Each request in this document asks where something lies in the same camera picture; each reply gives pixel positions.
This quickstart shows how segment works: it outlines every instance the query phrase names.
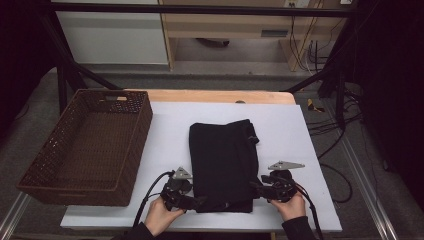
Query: right hand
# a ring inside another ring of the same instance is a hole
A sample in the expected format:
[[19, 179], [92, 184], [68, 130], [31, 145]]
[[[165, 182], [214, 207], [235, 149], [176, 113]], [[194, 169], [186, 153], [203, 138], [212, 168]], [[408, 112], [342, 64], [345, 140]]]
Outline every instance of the right hand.
[[288, 202], [271, 200], [271, 204], [278, 209], [284, 221], [306, 216], [305, 200], [300, 192], [297, 192]]

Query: gray floor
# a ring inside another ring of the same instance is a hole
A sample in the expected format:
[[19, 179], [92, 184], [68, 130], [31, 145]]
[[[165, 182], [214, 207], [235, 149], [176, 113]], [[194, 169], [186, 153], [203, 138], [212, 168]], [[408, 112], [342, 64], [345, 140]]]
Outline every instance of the gray floor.
[[[119, 73], [104, 71], [101, 67], [100, 70], [99, 68], [97, 70], [111, 82], [125, 88], [279, 91], [310, 75], [308, 71], [289, 72], [276, 41], [255, 42], [235, 39], [231, 40], [228, 48], [205, 46], [195, 39], [187, 39], [180, 44], [176, 67], [171, 72], [160, 70], [160, 68], [158, 68], [159, 70], [138, 69], [135, 72], [131, 68], [131, 71]], [[90, 86], [96, 86], [92, 81], [87, 83]], [[317, 104], [320, 103], [316, 96], [318, 86], [319, 83], [313, 84], [295, 94], [296, 102], [302, 107], [307, 123], [328, 120], [331, 117], [328, 109], [324, 113], [307, 109], [308, 98], [313, 99]], [[333, 104], [334, 101], [328, 99], [328, 102]], [[3, 218], [12, 206], [19, 193], [15, 188], [16, 183], [58, 120], [55, 74], [48, 74], [42, 79], [22, 114], [26, 109], [28, 112], [16, 120], [11, 126], [9, 134], [0, 140], [2, 185], [0, 218]], [[345, 117], [354, 116], [358, 112], [359, 109], [352, 106], [345, 112]], [[424, 215], [421, 209], [409, 195], [400, 177], [396, 173], [383, 170], [383, 159], [363, 123], [356, 121], [349, 124], [344, 137], [351, 143], [367, 176], [371, 179], [378, 194], [378, 200], [384, 206], [399, 239], [424, 239], [422, 237], [424, 236]], [[312, 137], [317, 155], [325, 151], [336, 138], [336, 132]], [[335, 206], [343, 231], [327, 234], [326, 237], [330, 239], [381, 239], [352, 175], [342, 146], [337, 145], [321, 161], [342, 172], [353, 185], [352, 199], [347, 203]], [[341, 177], [327, 168], [322, 170], [332, 197], [336, 199], [346, 197], [348, 188]], [[35, 234], [31, 235], [31, 238], [47, 238], [48, 236], [45, 234], [49, 234], [51, 239], [64, 239], [65, 235], [97, 238], [116, 234], [116, 232], [80, 232], [62, 229], [59, 224], [65, 210], [65, 206], [43, 205], [36, 200], [31, 200], [15, 229], [15, 238], [29, 236], [28, 234]]]

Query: left hand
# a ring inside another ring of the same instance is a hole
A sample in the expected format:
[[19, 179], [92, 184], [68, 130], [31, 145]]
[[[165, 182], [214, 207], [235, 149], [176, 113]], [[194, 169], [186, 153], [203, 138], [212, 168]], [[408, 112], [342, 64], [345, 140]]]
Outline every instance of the left hand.
[[147, 213], [146, 225], [147, 229], [154, 237], [165, 231], [171, 223], [179, 216], [183, 215], [185, 210], [178, 209], [176, 211], [168, 211], [162, 197], [158, 197], [150, 203], [149, 212]]

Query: handheld controller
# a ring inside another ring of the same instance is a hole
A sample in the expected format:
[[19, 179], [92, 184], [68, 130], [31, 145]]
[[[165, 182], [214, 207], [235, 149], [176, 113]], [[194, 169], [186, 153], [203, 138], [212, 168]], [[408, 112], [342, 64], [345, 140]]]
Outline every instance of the handheld controller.
[[280, 161], [268, 168], [269, 170], [273, 170], [269, 176], [261, 176], [262, 182], [271, 184], [271, 186], [261, 186], [257, 183], [251, 183], [251, 185], [256, 189], [260, 197], [268, 200], [288, 202], [297, 192], [297, 184], [288, 169], [304, 166], [303, 164]]
[[165, 201], [166, 209], [181, 208], [185, 210], [197, 210], [206, 201], [206, 197], [194, 198], [186, 194], [191, 191], [193, 185], [188, 181], [192, 176], [182, 167], [178, 168], [173, 176], [165, 183], [160, 196]]

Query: folded black fabric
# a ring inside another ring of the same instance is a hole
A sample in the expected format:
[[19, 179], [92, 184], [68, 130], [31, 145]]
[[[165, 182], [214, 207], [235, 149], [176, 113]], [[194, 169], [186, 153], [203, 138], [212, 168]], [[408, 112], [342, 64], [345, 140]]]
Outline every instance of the folded black fabric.
[[258, 179], [253, 124], [245, 119], [227, 125], [195, 123], [189, 147], [195, 197], [207, 196], [197, 212], [252, 212], [258, 198], [250, 182]]

